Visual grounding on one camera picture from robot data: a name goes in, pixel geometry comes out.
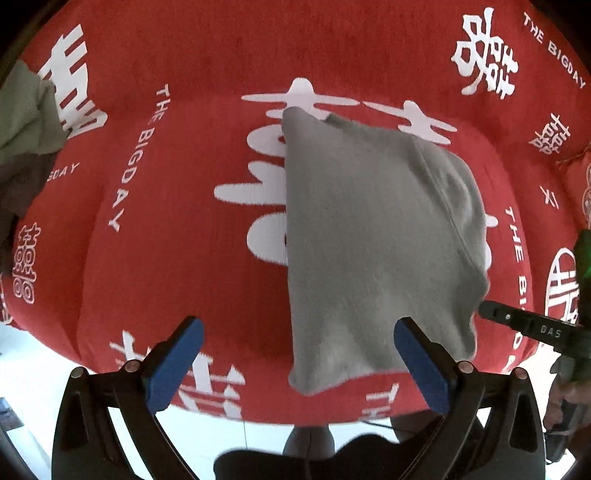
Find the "white floor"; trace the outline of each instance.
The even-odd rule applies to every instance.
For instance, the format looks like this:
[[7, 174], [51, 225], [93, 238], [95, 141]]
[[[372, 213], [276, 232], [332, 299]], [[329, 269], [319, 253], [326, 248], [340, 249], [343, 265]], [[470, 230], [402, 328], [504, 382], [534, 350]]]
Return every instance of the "white floor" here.
[[[556, 358], [557, 354], [550, 348], [541, 348], [535, 357], [522, 365], [532, 378], [541, 414], [545, 411], [553, 379], [548, 372]], [[74, 367], [75, 364], [49, 350], [28, 333], [0, 325], [0, 397], [8, 400], [49, 456], [61, 396]], [[151, 480], [119, 410], [112, 409], [111, 415], [135, 473]], [[201, 480], [214, 480], [213, 462], [222, 452], [248, 448], [280, 453], [291, 431], [291, 426], [230, 421], [175, 407], [157, 416], [179, 453]], [[363, 423], [331, 425], [330, 429], [337, 449], [363, 433], [376, 433], [395, 441], [391, 430]], [[572, 457], [566, 456], [547, 470], [548, 478], [560, 479], [572, 463]]]

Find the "white chinese character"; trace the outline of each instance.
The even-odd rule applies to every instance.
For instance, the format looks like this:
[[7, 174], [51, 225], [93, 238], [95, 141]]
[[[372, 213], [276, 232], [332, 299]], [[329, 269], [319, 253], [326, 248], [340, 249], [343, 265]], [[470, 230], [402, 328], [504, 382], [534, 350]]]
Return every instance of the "white chinese character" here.
[[552, 152], [560, 153], [558, 148], [570, 137], [569, 127], [560, 122], [560, 115], [551, 113], [550, 117], [553, 122], [547, 123], [541, 134], [534, 132], [536, 138], [528, 142], [546, 155], [552, 155]]
[[2, 277], [0, 277], [0, 297], [2, 298], [2, 318], [0, 319], [0, 324], [10, 325], [12, 323], [12, 315], [8, 311], [6, 299], [4, 298], [4, 282], [2, 281]]
[[231, 402], [230, 400], [224, 400], [223, 402], [217, 402], [217, 401], [212, 401], [212, 400], [205, 400], [202, 398], [194, 398], [194, 397], [190, 396], [189, 394], [183, 392], [182, 390], [178, 391], [178, 396], [181, 399], [181, 401], [183, 402], [183, 405], [185, 406], [185, 408], [189, 411], [193, 411], [196, 413], [202, 413], [202, 411], [199, 409], [198, 405], [206, 405], [208, 407], [223, 409], [225, 416], [229, 419], [242, 420], [242, 407], [240, 405], [235, 404], [234, 402]]
[[423, 111], [419, 108], [419, 106], [411, 100], [406, 100], [404, 102], [402, 110], [400, 108], [394, 108], [392, 106], [381, 105], [380, 103], [363, 102], [363, 104], [370, 108], [373, 108], [374, 110], [379, 110], [380, 112], [387, 113], [388, 115], [395, 115], [401, 118], [405, 118], [410, 122], [410, 126], [399, 125], [398, 129], [401, 132], [416, 135], [417, 137], [420, 137], [423, 140], [429, 140], [433, 143], [449, 145], [451, 142], [443, 135], [440, 135], [436, 131], [434, 131], [432, 127], [441, 128], [442, 130], [446, 130], [448, 132], [457, 132], [456, 127], [442, 122], [441, 120], [436, 120], [434, 118], [431, 118], [430, 116], [425, 115]]
[[[509, 74], [516, 73], [519, 70], [519, 65], [513, 60], [513, 49], [509, 49], [506, 45], [502, 49], [503, 39], [501, 37], [491, 37], [493, 12], [494, 9], [491, 7], [487, 7], [484, 10], [486, 24], [484, 32], [482, 31], [481, 17], [478, 15], [463, 16], [463, 29], [468, 34], [470, 40], [458, 41], [456, 43], [456, 52], [452, 57], [452, 62], [457, 65], [457, 71], [463, 77], [471, 76], [474, 73], [475, 67], [478, 67], [480, 70], [474, 82], [462, 89], [463, 95], [473, 95], [476, 93], [482, 77], [486, 75], [487, 90], [489, 92], [494, 90], [496, 93], [500, 93], [502, 100], [505, 98], [505, 95], [512, 95], [515, 91], [515, 85], [509, 82]], [[478, 52], [479, 43], [482, 43], [482, 55]], [[464, 50], [469, 50], [470, 58], [468, 61], [462, 58]], [[499, 69], [497, 63], [487, 64], [489, 54], [494, 57], [497, 63], [501, 62], [501, 67], [506, 67], [506, 72], [503, 68]]]
[[[267, 111], [267, 117], [281, 119], [283, 111], [298, 106], [319, 120], [326, 119], [330, 112], [317, 108], [317, 104], [356, 106], [357, 100], [330, 95], [318, 95], [309, 80], [296, 78], [287, 93], [256, 93], [244, 95], [248, 102], [282, 102], [284, 108]], [[281, 124], [267, 125], [250, 132], [246, 138], [248, 146], [254, 151], [270, 157], [285, 158], [285, 144]], [[248, 170], [259, 183], [229, 183], [215, 187], [215, 198], [223, 202], [240, 205], [278, 205], [285, 206], [286, 186], [283, 167], [265, 161], [252, 161]], [[287, 218], [285, 212], [263, 215], [251, 225], [246, 236], [248, 249], [255, 257], [269, 263], [287, 265], [285, 236]]]
[[392, 408], [392, 403], [394, 403], [394, 400], [396, 400], [399, 388], [400, 385], [395, 383], [392, 384], [392, 388], [390, 390], [386, 390], [385, 392], [367, 394], [365, 396], [365, 401], [367, 402], [382, 402], [384, 400], [387, 400], [388, 404], [364, 408], [361, 411], [362, 417], [360, 418], [360, 420], [374, 420], [377, 418], [381, 418], [387, 413], [389, 413], [390, 409]]
[[[486, 228], [494, 228], [496, 226], [499, 226], [499, 220], [497, 220], [496, 217], [493, 217], [492, 215], [486, 215]], [[486, 271], [488, 271], [488, 269], [491, 267], [492, 265], [492, 252], [491, 252], [491, 248], [488, 245], [488, 241], [486, 242], [486, 246], [485, 246], [485, 268]]]
[[74, 72], [72, 68], [87, 53], [86, 42], [80, 43], [71, 53], [71, 49], [83, 35], [82, 26], [78, 25], [74, 30], [62, 35], [51, 49], [51, 57], [41, 70], [39, 76], [42, 79], [50, 78], [56, 86], [56, 103], [60, 120], [64, 130], [72, 129], [69, 138], [104, 126], [107, 114], [95, 109], [95, 104], [88, 100], [88, 68], [83, 63]]
[[267, 116], [269, 118], [278, 119], [283, 117], [283, 110], [291, 106], [300, 107], [318, 120], [326, 120], [331, 112], [316, 108], [315, 105], [317, 103], [343, 106], [359, 105], [357, 100], [351, 98], [317, 95], [314, 92], [314, 87], [312, 87], [311, 82], [308, 79], [302, 78], [294, 79], [293, 82], [291, 82], [290, 89], [287, 93], [256, 93], [254, 95], [244, 95], [242, 100], [247, 100], [248, 102], [285, 103], [285, 108], [267, 111]]
[[41, 235], [41, 229], [37, 223], [34, 223], [31, 228], [24, 225], [18, 234], [18, 245], [14, 254], [12, 290], [16, 298], [23, 299], [28, 304], [35, 303], [33, 284], [37, 280], [37, 273], [33, 270], [33, 265], [37, 256], [35, 247], [39, 235]]
[[[213, 194], [223, 202], [239, 205], [281, 205], [286, 203], [285, 169], [264, 161], [253, 161], [248, 170], [259, 183], [218, 185]], [[269, 213], [248, 229], [246, 245], [255, 257], [269, 263], [287, 265], [285, 212]]]
[[[240, 400], [240, 395], [234, 390], [232, 385], [246, 385], [244, 376], [236, 369], [234, 365], [230, 367], [227, 375], [212, 375], [209, 371], [209, 365], [213, 363], [213, 358], [199, 353], [193, 362], [193, 368], [189, 371], [189, 376], [195, 379], [195, 386], [181, 385], [181, 390], [193, 393], [202, 393], [211, 397], [231, 398]], [[212, 382], [227, 384], [223, 393], [216, 393], [213, 390]]]
[[[181, 385], [178, 395], [188, 410], [200, 411], [198, 405], [205, 405], [214, 408], [223, 409], [226, 417], [235, 420], [242, 419], [242, 409], [240, 405], [234, 403], [240, 400], [240, 395], [232, 385], [246, 385], [244, 375], [242, 375], [234, 365], [230, 367], [226, 375], [212, 375], [209, 366], [213, 363], [213, 358], [204, 353], [199, 353], [193, 362], [193, 368], [189, 371], [189, 376], [195, 380], [195, 386]], [[213, 382], [226, 384], [223, 393], [217, 393], [213, 390]], [[188, 393], [207, 395], [208, 397], [223, 399], [220, 401], [207, 400], [199, 397], [192, 397]]]
[[560, 318], [563, 322], [576, 322], [579, 316], [577, 308], [579, 284], [577, 284], [576, 274], [573, 253], [568, 248], [561, 248], [554, 257], [548, 275], [546, 316]]
[[123, 345], [119, 345], [118, 343], [113, 343], [113, 342], [111, 342], [109, 344], [109, 346], [113, 350], [116, 350], [117, 352], [120, 352], [123, 355], [125, 355], [125, 361], [121, 361], [119, 359], [115, 360], [115, 362], [117, 363], [117, 365], [119, 367], [121, 367], [121, 365], [123, 365], [125, 362], [128, 362], [129, 360], [139, 360], [141, 362], [150, 353], [150, 350], [151, 350], [150, 347], [148, 347], [148, 349], [146, 350], [145, 355], [142, 355], [141, 353], [137, 353], [134, 350], [134, 343], [135, 343], [134, 336], [131, 335], [131, 333], [129, 333], [129, 332], [123, 331]]

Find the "person's leg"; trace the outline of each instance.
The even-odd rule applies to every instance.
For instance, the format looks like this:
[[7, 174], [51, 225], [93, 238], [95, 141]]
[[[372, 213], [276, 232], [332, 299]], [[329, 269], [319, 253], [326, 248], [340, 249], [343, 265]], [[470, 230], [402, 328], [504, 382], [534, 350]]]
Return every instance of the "person's leg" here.
[[294, 427], [283, 448], [283, 455], [304, 460], [326, 460], [335, 454], [335, 439], [328, 425]]
[[422, 432], [431, 422], [440, 419], [441, 415], [431, 410], [418, 411], [408, 415], [390, 417], [392, 429], [400, 443], [413, 438]]

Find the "dark brown cloth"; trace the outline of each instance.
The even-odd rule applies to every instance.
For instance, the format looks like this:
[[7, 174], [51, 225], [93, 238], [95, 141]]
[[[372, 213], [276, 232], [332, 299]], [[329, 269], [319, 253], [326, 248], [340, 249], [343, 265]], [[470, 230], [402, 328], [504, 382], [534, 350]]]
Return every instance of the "dark brown cloth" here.
[[0, 166], [0, 269], [5, 275], [12, 272], [12, 244], [18, 219], [41, 193], [57, 154], [24, 153]]

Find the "gray towel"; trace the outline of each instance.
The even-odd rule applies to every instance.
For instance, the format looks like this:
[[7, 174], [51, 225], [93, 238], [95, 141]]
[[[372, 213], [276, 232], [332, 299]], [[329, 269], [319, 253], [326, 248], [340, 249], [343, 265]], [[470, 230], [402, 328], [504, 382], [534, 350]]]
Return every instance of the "gray towel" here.
[[294, 366], [310, 395], [406, 372], [395, 322], [411, 316], [456, 360], [476, 352], [488, 291], [485, 212], [459, 157], [413, 135], [300, 108], [283, 114]]

